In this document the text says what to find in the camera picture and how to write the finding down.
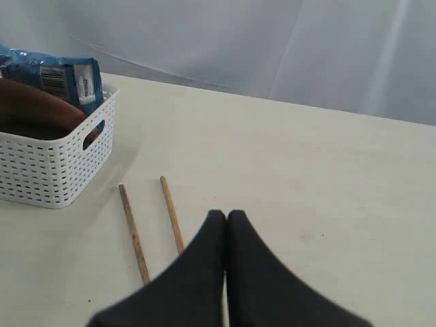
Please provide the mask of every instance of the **white plastic basket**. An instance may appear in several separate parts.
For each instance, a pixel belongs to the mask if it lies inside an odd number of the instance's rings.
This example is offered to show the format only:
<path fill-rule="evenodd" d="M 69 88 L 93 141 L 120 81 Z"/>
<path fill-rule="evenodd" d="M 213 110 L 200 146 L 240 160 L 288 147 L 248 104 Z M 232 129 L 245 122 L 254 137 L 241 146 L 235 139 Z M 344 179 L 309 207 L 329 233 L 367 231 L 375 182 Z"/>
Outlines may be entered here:
<path fill-rule="evenodd" d="M 77 198 L 112 152 L 119 90 L 107 84 L 103 90 L 104 103 L 64 138 L 0 133 L 0 200 L 63 208 Z M 84 150 L 84 139 L 102 121 L 103 131 Z"/>

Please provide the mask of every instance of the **wooden stick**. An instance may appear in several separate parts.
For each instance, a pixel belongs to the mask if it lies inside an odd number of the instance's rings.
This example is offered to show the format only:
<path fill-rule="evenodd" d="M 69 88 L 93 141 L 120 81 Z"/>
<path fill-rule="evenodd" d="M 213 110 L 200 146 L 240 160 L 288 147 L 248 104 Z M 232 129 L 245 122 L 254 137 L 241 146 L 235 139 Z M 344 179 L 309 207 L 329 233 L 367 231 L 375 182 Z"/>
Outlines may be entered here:
<path fill-rule="evenodd" d="M 161 179 L 163 194 L 165 195 L 166 206 L 168 208 L 168 213 L 170 214 L 172 231 L 174 232 L 174 238 L 176 239 L 177 251 L 178 254 L 181 254 L 185 249 L 185 246 L 183 245 L 182 233 L 180 232 L 180 228 L 178 226 L 176 209 L 174 208 L 174 203 L 172 202 L 170 188 L 168 187 L 168 183 L 166 182 L 165 176 L 161 176 L 160 179 Z"/>
<path fill-rule="evenodd" d="M 150 281 L 149 270 L 144 259 L 144 253 L 142 252 L 141 241 L 138 235 L 138 230 L 136 229 L 134 215 L 131 211 L 129 198 L 127 197 L 127 192 L 123 184 L 119 185 L 121 200 L 123 201 L 123 207 L 125 216 L 127 218 L 127 224 L 130 230 L 131 240 L 134 244 L 136 261 L 138 262 L 139 272 L 141 274 L 141 279 L 143 284 L 147 284 Z"/>

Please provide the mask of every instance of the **white table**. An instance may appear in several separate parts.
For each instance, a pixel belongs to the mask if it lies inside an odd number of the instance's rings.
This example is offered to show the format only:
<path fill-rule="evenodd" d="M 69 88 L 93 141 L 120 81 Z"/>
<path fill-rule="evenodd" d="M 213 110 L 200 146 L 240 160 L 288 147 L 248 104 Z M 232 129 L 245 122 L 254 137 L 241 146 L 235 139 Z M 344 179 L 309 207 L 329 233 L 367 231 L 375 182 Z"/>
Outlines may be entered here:
<path fill-rule="evenodd" d="M 0 202 L 2 326 L 83 326 L 141 286 L 119 183 L 151 276 L 176 258 L 161 174 L 186 243 L 208 209 L 242 208 L 289 268 L 340 305 L 378 326 L 436 320 L 436 127 L 104 81 L 121 89 L 114 152 L 76 202 Z"/>

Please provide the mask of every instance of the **white backdrop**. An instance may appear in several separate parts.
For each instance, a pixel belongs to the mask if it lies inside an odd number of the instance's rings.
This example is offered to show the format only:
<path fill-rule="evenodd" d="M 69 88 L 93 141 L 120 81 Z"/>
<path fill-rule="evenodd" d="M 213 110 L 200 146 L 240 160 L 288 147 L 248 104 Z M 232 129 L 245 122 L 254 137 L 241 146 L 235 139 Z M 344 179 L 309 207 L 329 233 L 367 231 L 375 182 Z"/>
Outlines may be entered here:
<path fill-rule="evenodd" d="M 0 43 L 436 125 L 434 0 L 0 0 Z"/>

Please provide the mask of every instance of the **basket handle hole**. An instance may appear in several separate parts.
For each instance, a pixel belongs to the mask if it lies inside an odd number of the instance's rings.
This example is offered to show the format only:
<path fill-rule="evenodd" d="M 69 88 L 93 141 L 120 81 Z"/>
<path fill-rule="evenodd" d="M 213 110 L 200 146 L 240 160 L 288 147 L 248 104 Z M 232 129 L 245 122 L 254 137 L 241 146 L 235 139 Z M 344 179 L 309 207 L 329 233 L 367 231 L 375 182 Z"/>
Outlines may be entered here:
<path fill-rule="evenodd" d="M 98 138 L 98 135 L 100 135 L 103 132 L 105 126 L 105 120 L 102 120 L 99 122 L 97 127 L 89 132 L 89 134 L 84 138 L 83 140 L 83 150 L 86 150 L 91 144 L 94 143 L 94 141 Z"/>

